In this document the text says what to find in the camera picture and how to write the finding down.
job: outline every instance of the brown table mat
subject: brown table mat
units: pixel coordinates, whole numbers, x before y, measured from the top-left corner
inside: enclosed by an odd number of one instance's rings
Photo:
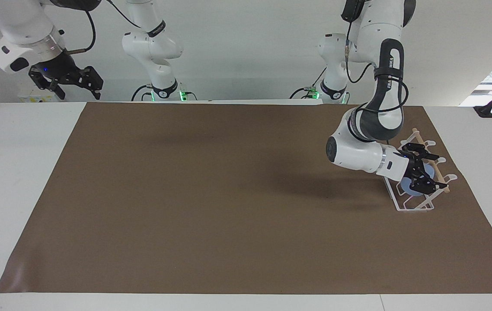
[[[327,160],[349,108],[88,103],[0,293],[492,293],[492,228],[424,109],[392,143],[417,127],[460,178],[406,214]]]

